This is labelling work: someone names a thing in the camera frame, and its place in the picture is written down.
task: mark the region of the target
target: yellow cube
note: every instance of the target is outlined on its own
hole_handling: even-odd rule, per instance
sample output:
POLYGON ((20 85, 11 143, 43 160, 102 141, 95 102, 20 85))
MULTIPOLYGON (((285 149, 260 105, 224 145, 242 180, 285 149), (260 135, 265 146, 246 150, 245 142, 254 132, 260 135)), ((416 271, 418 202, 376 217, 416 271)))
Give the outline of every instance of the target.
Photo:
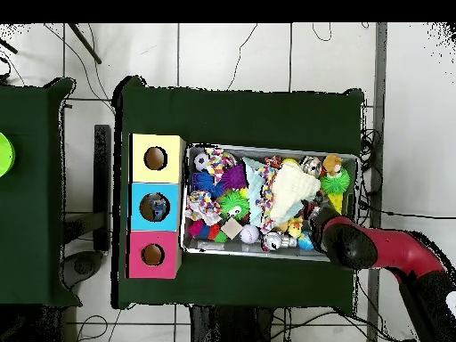
POLYGON ((180 183, 185 142, 178 135, 132 134, 133 181, 180 183))

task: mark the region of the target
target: green spiky ball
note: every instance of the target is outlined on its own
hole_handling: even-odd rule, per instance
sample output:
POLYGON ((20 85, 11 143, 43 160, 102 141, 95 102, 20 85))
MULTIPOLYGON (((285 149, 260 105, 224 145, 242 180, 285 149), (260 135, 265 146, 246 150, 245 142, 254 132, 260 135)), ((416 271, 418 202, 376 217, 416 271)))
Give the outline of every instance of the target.
POLYGON ((236 220, 241 220, 248 213, 248 199, 242 197, 240 191, 227 191, 220 198, 220 207, 222 215, 232 216, 236 220))
POLYGON ((320 182, 322 183, 322 189, 327 194, 341 194, 346 191, 350 184, 350 175, 344 167, 340 168, 340 175, 332 178, 328 178, 324 175, 320 182))

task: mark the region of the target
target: green table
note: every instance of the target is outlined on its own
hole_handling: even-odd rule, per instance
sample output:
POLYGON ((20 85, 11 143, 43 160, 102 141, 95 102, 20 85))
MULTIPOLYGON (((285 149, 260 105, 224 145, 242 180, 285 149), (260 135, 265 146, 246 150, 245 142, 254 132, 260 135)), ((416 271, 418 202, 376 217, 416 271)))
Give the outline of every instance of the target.
POLYGON ((0 85, 0 131, 16 160, 0 177, 0 304, 80 305, 61 284, 63 143, 59 115, 74 81, 0 85))
POLYGON ((175 280, 125 278, 128 135, 178 134, 188 143, 359 155, 363 94, 149 88, 126 77, 114 92, 112 305, 333 306, 353 311, 354 276, 325 262, 184 254, 175 280))

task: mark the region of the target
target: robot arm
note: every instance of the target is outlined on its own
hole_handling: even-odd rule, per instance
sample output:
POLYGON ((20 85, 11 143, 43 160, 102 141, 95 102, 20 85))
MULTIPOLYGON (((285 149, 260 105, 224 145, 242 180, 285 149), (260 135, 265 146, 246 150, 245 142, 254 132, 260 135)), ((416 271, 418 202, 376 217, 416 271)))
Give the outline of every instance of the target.
POLYGON ((456 342, 456 285, 418 232, 363 228, 328 204, 308 212, 315 248, 342 267, 386 268, 421 342, 456 342))

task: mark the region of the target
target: table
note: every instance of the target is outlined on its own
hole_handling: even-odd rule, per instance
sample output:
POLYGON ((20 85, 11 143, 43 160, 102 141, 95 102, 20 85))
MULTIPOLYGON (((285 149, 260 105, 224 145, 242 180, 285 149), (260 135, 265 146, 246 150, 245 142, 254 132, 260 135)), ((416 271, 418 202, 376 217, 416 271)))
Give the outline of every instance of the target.
POLYGON ((354 274, 325 262, 184 254, 175 280, 125 278, 128 135, 178 134, 220 143, 359 155, 363 94, 149 88, 126 77, 114 91, 111 303, 332 306, 353 313, 354 274))

